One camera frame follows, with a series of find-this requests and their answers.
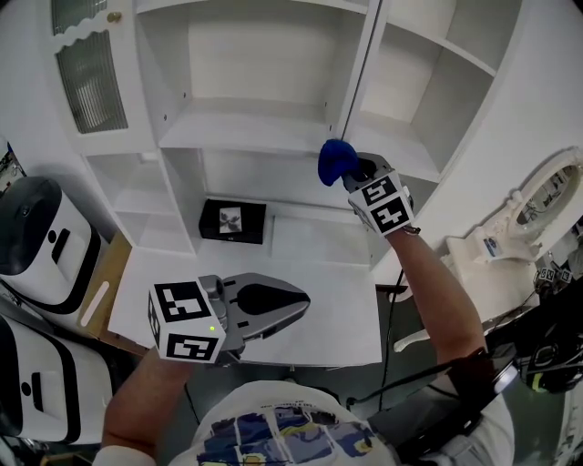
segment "black and white image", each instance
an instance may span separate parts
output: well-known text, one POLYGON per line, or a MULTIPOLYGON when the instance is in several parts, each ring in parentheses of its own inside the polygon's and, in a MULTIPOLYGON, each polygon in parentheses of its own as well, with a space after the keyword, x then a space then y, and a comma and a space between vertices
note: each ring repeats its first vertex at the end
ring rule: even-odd
POLYGON ((384 198, 388 198, 396 192, 396 187, 394 187, 391 179, 387 175, 386 177, 379 178, 371 185, 365 187, 363 189, 363 196, 364 200, 366 201, 366 205, 371 206, 372 204, 376 204, 384 198))
POLYGON ((158 316, 156 315, 156 310, 154 309, 154 301, 152 300, 152 295, 148 293, 148 320, 149 326, 152 328, 152 334, 154 335, 154 340, 156 341, 156 346, 160 344, 160 322, 158 316))
POLYGON ((218 339, 207 337, 190 337, 189 335, 168 335, 169 358, 180 358, 183 360, 211 360, 212 353, 217 347, 218 339))
POLYGON ((196 281, 154 285, 164 320, 201 319, 210 317, 210 309, 196 281))
POLYGON ((371 215, 381 233, 386 233, 393 228, 399 227, 409 220, 401 197, 390 200, 383 206, 371 210, 371 215))
POLYGON ((374 229, 373 224, 368 219, 366 212, 359 208, 356 204, 354 204, 350 199, 348 199, 348 203, 353 207, 354 213, 358 216, 358 218, 364 223, 364 225, 370 229, 374 229))
POLYGON ((241 233, 242 231, 240 208, 219 209, 219 233, 241 233))

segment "black and white marker cube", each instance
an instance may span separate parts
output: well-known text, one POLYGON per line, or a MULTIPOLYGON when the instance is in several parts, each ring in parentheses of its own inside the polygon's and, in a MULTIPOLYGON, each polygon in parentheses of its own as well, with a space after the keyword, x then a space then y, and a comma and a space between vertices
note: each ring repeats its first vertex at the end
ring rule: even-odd
POLYGON ((382 237, 414 218, 396 171, 350 193, 348 202, 364 225, 382 237))
POLYGON ((543 267, 539 272, 537 279, 550 281, 551 283, 555 280, 555 270, 552 268, 543 267))
POLYGON ((226 336, 198 280, 151 287, 148 321, 167 360, 214 362, 226 336))

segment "forearm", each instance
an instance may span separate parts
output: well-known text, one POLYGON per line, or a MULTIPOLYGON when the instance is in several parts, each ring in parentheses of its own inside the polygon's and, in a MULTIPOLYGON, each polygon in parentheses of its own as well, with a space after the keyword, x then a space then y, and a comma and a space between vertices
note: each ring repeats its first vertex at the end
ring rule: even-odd
POLYGON ((448 362, 485 347, 474 303, 429 246, 401 229, 387 239, 401 262, 439 361, 448 362))
POLYGON ((102 446, 120 445, 154 457, 193 368, 189 362, 161 360, 151 349, 107 406, 102 446))

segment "black cable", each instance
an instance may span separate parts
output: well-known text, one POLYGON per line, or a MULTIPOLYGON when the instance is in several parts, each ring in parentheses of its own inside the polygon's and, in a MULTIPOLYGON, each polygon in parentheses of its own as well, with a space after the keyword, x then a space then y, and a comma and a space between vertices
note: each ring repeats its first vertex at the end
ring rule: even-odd
POLYGON ((189 405, 190 405, 190 409, 192 410, 192 414, 194 414, 194 419, 196 419, 197 424, 200 425, 199 416, 197 416, 197 412, 194 410, 194 405, 192 404, 192 398, 190 397, 189 389, 186 386, 186 384, 184 384, 184 392, 186 393, 186 398, 189 399, 189 405))
MULTIPOLYGON (((403 279, 403 270, 401 269, 401 273, 399 274, 399 279, 397 280, 397 284, 395 285, 395 288, 398 288, 399 285, 401 285, 401 280, 403 279)), ((389 329, 386 331, 386 343, 384 345, 384 370, 383 370, 383 381, 381 382, 381 388, 384 386, 384 384, 386 383, 386 375, 387 375, 387 371, 389 369, 389 353, 390 353, 390 348, 389 348, 389 344, 391 341, 391 329, 393 328, 393 311, 394 311, 394 301, 397 298, 397 293, 396 291, 393 293, 393 297, 391 298, 391 306, 389 307, 389 329)), ((381 398, 379 398, 379 410, 383 409, 383 393, 381 392, 381 398)))
POLYGON ((453 398, 454 400, 459 400, 459 397, 457 395, 454 395, 453 393, 449 393, 445 390, 438 389, 437 387, 433 386, 431 383, 429 385, 427 385, 427 388, 439 393, 440 395, 444 395, 445 397, 453 398))
POLYGON ((444 370, 451 368, 458 361, 459 360, 450 360, 449 362, 446 362, 445 364, 439 364, 438 366, 433 366, 432 368, 422 370, 421 372, 417 372, 416 374, 410 375, 408 377, 404 377, 403 379, 400 379, 396 382, 392 382, 392 383, 389 383, 388 385, 385 385, 384 387, 381 387, 379 390, 373 391, 371 394, 365 396, 364 398, 360 398, 359 400, 351 397, 348 400, 346 400, 346 408, 348 410, 350 410, 350 407, 353 406, 354 404, 365 403, 366 401, 371 400, 374 397, 376 397, 382 393, 385 393, 386 391, 388 391, 390 389, 393 389, 395 387, 399 387, 401 385, 405 385, 406 383, 414 382, 416 380, 422 379, 423 377, 428 377, 430 375, 435 375, 439 372, 443 372, 444 370))
POLYGON ((493 328, 490 330, 490 332, 489 332, 489 333, 494 333, 494 332, 497 330, 497 328, 500 326, 500 324, 502 324, 502 322, 504 322, 506 319, 510 319, 510 318, 512 318, 513 314, 514 314, 515 312, 517 312, 518 310, 521 310, 521 309, 522 309, 522 307, 523 307, 525 304, 527 304, 527 303, 528 303, 528 301, 529 301, 529 300, 530 300, 530 299, 531 299, 531 298, 532 298, 532 297, 535 295, 535 293, 537 293, 537 291, 536 291, 536 290, 535 290, 535 291, 533 291, 532 293, 530 293, 530 294, 528 295, 528 298, 526 298, 526 299, 525 299, 525 300, 522 302, 522 304, 521 304, 520 306, 517 306, 516 308, 509 310, 509 311, 508 311, 506 314, 503 314, 502 316, 500 316, 500 319, 499 319, 499 320, 498 320, 498 322, 495 324, 495 326, 494 326, 494 327, 493 327, 493 328))

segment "white panel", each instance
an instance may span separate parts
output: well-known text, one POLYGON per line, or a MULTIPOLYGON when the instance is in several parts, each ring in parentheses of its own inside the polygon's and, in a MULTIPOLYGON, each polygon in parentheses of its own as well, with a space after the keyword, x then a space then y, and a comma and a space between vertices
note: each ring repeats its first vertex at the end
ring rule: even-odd
POLYGON ((158 162, 139 164, 134 169, 113 209, 118 212, 176 214, 158 162))
POLYGON ((120 212, 176 213, 157 160, 138 154, 92 156, 87 163, 111 207, 120 212))
POLYGON ((401 174, 399 174, 399 178, 401 183, 409 188, 409 192, 413 197, 413 213, 415 215, 419 214, 427 200, 434 193, 437 183, 401 174))
POLYGON ((428 32, 425 29, 423 29, 422 27, 418 26, 417 24, 411 24, 411 23, 405 22, 398 17, 389 16, 388 21, 391 25, 395 25, 397 27, 404 29, 405 31, 409 31, 413 34, 424 37, 425 39, 427 39, 431 42, 434 42, 434 43, 438 44, 439 46, 446 48, 447 50, 449 50, 451 52, 454 52, 455 54, 464 58, 464 60, 467 60, 468 62, 476 65, 478 68, 483 69, 489 75, 491 75, 491 76, 496 75, 496 70, 492 66, 486 64, 485 62, 480 60, 477 56, 473 56, 472 54, 470 54, 469 52, 464 50, 462 47, 457 46, 453 42, 450 42, 445 37, 441 37, 439 35, 432 34, 431 32, 428 32))
POLYGON ((303 289, 312 304, 305 316, 287 329, 268 339, 249 342, 243 360, 333 367, 382 360, 376 293, 367 268, 237 259, 217 254, 216 249, 206 251, 204 244, 208 242, 219 243, 203 241, 203 248, 193 259, 133 249, 119 285, 109 329, 151 347, 154 341, 144 311, 148 284, 169 277, 178 280, 181 274, 191 274, 192 270, 199 276, 217 274, 223 279, 257 272, 303 289))
POLYGON ((430 181, 439 171, 411 125, 388 116, 361 112, 351 144, 359 152, 380 154, 400 174, 430 181))
POLYGON ((521 0, 458 0, 447 39, 498 69, 521 0))
POLYGON ((148 215, 120 213, 118 214, 118 218, 129 234, 131 241, 133 241, 136 246, 139 246, 139 240, 144 234, 146 223, 148 223, 148 215))
POLYGON ((191 252, 177 216, 118 213, 118 217, 139 247, 191 252))
MULTIPOLYGON (((378 6, 372 0, 371 8, 378 6)), ((342 137, 373 31, 375 15, 343 15, 325 103, 329 137, 342 137)))
POLYGON ((327 138, 316 106, 275 101, 194 99, 160 140, 161 147, 319 153, 327 138))
POLYGON ((192 95, 323 108, 341 10, 289 0, 213 0, 191 6, 192 95))
POLYGON ((491 83, 490 75, 463 58, 447 50, 441 54, 412 124, 439 171, 454 154, 491 83))
POLYGON ((410 123, 440 51, 419 35, 387 25, 362 110, 410 123))
POLYGON ((139 15, 136 35, 144 94, 159 141, 191 99, 189 8, 139 15))
POLYGON ((203 160, 207 191, 214 195, 348 207, 341 180, 326 187, 318 178, 316 158, 204 151, 203 160))
POLYGON ((200 245, 199 220, 204 207, 203 169, 197 151, 168 149, 162 153, 163 170, 194 250, 200 245))
POLYGON ((455 3, 456 0, 392 0, 389 22, 395 19, 427 35, 445 38, 454 16, 455 3))
POLYGON ((366 230, 363 225, 276 217, 271 256, 368 266, 366 230))

